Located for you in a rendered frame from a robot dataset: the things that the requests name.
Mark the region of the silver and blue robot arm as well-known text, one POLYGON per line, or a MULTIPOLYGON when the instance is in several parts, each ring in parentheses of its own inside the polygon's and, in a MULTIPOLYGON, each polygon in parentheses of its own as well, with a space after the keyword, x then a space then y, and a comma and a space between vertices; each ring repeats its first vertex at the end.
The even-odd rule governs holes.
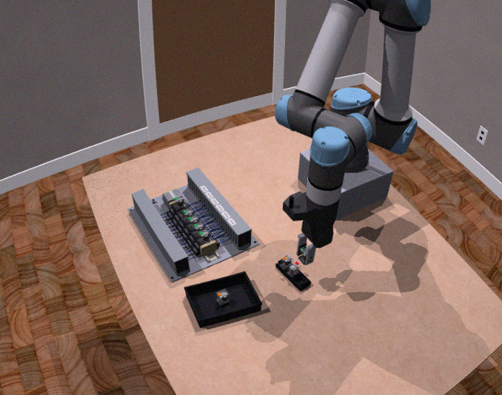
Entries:
POLYGON ((431 0, 329 3, 294 94, 281 97, 275 108, 280 125, 312 138, 308 180, 323 191, 340 188, 345 172, 367 167, 367 141, 398 155, 409 147, 418 125, 409 105, 415 37, 431 13, 431 0), (367 9, 378 11, 385 26, 381 97, 374 102, 366 90, 343 88, 334 93, 331 111, 324 109, 358 18, 367 9))

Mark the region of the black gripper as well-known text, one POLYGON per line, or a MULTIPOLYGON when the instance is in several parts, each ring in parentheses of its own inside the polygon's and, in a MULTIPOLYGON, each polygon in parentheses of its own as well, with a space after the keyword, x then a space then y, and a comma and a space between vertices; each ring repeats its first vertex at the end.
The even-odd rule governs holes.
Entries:
POLYGON ((316 189, 307 178, 307 190, 304 193, 296 192, 283 202, 283 210, 292 221, 302 220, 303 233, 298 235, 296 254, 298 255, 301 247, 307 245, 307 238, 312 243, 307 246, 304 262, 306 266, 313 263, 316 248, 322 248, 332 242, 341 189, 342 185, 333 191, 316 189))

